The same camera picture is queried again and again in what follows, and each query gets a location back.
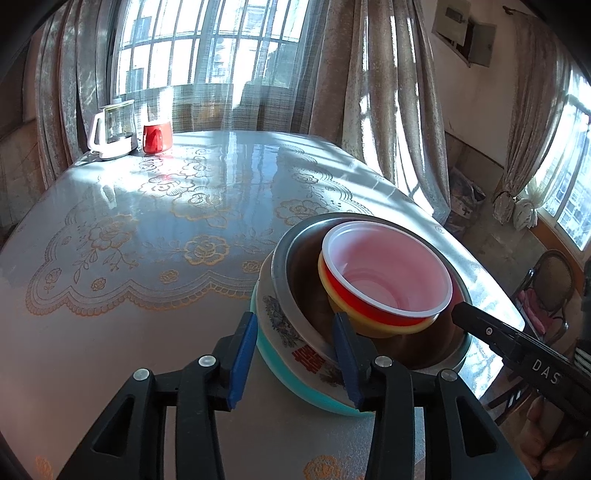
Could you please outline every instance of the curtain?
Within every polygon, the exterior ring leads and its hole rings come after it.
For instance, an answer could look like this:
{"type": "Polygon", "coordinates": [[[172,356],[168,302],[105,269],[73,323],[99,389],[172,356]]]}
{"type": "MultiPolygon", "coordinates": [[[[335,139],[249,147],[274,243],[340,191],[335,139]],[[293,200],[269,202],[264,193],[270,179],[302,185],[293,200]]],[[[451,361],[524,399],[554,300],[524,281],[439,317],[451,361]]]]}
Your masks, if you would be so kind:
{"type": "Polygon", "coordinates": [[[109,22],[115,0],[69,0],[41,27],[37,135],[45,188],[83,152],[105,89],[109,22]]]}
{"type": "Polygon", "coordinates": [[[443,117],[418,0],[329,1],[310,133],[446,220],[443,117]]]}
{"type": "Polygon", "coordinates": [[[176,132],[319,135],[447,218],[443,120],[419,0],[127,0],[119,14],[115,4],[69,0],[44,27],[46,186],[86,151],[99,107],[121,98],[135,101],[138,135],[159,119],[176,132]]]}
{"type": "MultiPolygon", "coordinates": [[[[120,30],[147,15],[133,8],[134,2],[139,4],[131,0],[120,30]]],[[[191,57],[196,67],[182,71],[191,84],[152,87],[158,83],[153,74],[156,48],[140,64],[125,53],[137,38],[122,36],[118,69],[143,69],[144,81],[142,89],[130,89],[120,74],[114,95],[135,100],[138,124],[170,118],[177,132],[251,129],[318,135],[445,221],[450,199],[443,120],[418,0],[302,0],[289,2],[281,12],[277,1],[269,0],[268,21],[249,31],[248,38],[260,35],[258,44],[245,40],[250,3],[210,0],[203,5],[203,26],[195,30],[199,42],[191,57]],[[297,8],[305,11],[301,32],[293,28],[285,35],[297,8]],[[233,25],[224,23],[229,9],[236,12],[233,25]],[[281,23],[282,36],[292,40],[277,46],[273,32],[281,23]]],[[[158,28],[153,38],[162,36],[158,28]]],[[[181,37],[171,38],[179,42],[181,37]]],[[[174,76],[181,67],[165,48],[163,61],[174,76]]],[[[161,81],[166,84],[165,76],[161,81]]]]}
{"type": "Polygon", "coordinates": [[[169,119],[175,132],[244,129],[308,133],[327,2],[254,3],[161,0],[155,3],[157,19],[152,21],[148,40],[142,40],[139,34],[126,36],[125,32],[142,17],[154,14],[147,13],[149,2],[130,0],[118,25],[123,34],[117,48],[113,98],[135,101],[138,125],[169,119]],[[189,40],[187,34],[178,33],[179,20],[171,23],[171,32],[166,32],[165,21],[158,20],[161,11],[172,4],[180,17],[185,8],[189,11],[187,5],[199,12],[193,20],[193,53],[184,61],[177,60],[176,52],[189,40]],[[260,17],[254,10],[258,7],[260,17]],[[162,38],[170,39],[171,45],[162,38]],[[137,60],[147,41],[153,45],[149,56],[137,60]],[[134,58],[127,55],[129,51],[134,52],[134,58]],[[125,75],[139,69],[144,70],[144,78],[137,88],[125,75]]]}
{"type": "Polygon", "coordinates": [[[584,137],[580,126],[585,114],[574,105],[568,104],[560,118],[554,141],[542,165],[521,192],[515,204],[513,225],[517,230],[532,228],[538,223],[536,210],[541,208],[555,194],[559,185],[569,175],[571,163],[577,162],[583,153],[584,137]]]}
{"type": "MultiPolygon", "coordinates": [[[[564,109],[571,71],[571,60],[556,35],[536,17],[514,12],[517,88],[507,145],[507,167],[501,191],[494,202],[493,215],[507,223],[514,211],[514,198],[530,182],[548,154],[564,109]]],[[[546,195],[532,185],[529,203],[519,212],[539,204],[546,195]]]]}

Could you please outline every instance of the pink cushion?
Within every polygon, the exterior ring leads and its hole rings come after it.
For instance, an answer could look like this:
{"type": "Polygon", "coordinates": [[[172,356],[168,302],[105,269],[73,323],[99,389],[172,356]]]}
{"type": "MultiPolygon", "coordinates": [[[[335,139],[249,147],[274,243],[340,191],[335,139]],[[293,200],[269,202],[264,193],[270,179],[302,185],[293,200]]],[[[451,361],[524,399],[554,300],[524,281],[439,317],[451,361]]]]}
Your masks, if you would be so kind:
{"type": "Polygon", "coordinates": [[[545,335],[554,322],[554,319],[540,307],[540,302],[534,289],[528,288],[527,290],[520,291],[517,295],[517,300],[521,303],[535,331],[541,335],[545,335]]]}

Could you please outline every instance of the yellow plastic bowl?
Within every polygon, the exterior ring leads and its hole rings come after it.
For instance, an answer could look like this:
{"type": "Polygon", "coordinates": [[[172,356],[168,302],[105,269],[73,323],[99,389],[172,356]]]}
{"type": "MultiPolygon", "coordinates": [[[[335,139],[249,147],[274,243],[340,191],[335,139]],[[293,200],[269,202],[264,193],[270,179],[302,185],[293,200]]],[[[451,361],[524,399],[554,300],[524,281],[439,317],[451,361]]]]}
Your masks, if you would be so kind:
{"type": "Polygon", "coordinates": [[[322,286],[328,294],[330,307],[335,313],[345,312],[349,316],[349,320],[351,321],[351,325],[353,326],[354,330],[361,335],[370,338],[389,338],[394,335],[408,335],[410,333],[418,333],[422,332],[425,328],[428,328],[437,318],[437,315],[434,315],[433,317],[429,317],[421,323],[408,326],[388,325],[377,322],[376,320],[372,320],[371,318],[366,317],[362,313],[355,310],[351,305],[347,304],[347,302],[345,302],[344,299],[342,299],[337,294],[337,292],[335,292],[333,287],[330,285],[328,278],[326,278],[322,262],[323,258],[322,255],[320,255],[318,258],[318,275],[320,277],[320,281],[322,282],[322,286]]]}

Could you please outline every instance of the electric kettle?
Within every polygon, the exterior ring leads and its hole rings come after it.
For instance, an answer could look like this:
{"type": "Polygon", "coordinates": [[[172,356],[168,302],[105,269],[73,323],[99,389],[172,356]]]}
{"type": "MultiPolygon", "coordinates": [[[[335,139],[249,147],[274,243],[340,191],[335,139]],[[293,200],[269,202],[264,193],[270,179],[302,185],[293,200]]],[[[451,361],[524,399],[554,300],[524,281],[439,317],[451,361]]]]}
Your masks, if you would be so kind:
{"type": "Polygon", "coordinates": [[[95,115],[88,135],[88,148],[103,160],[122,157],[138,148],[134,101],[104,106],[95,115]]]}

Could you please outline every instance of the red mug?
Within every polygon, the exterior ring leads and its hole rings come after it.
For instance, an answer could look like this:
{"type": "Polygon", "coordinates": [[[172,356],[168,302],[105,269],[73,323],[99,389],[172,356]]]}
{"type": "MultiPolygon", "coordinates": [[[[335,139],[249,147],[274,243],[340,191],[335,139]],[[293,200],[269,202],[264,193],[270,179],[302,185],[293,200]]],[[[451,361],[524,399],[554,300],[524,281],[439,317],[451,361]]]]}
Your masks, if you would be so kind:
{"type": "Polygon", "coordinates": [[[144,125],[144,153],[154,154],[173,146],[173,127],[170,122],[152,122],[144,125]]]}

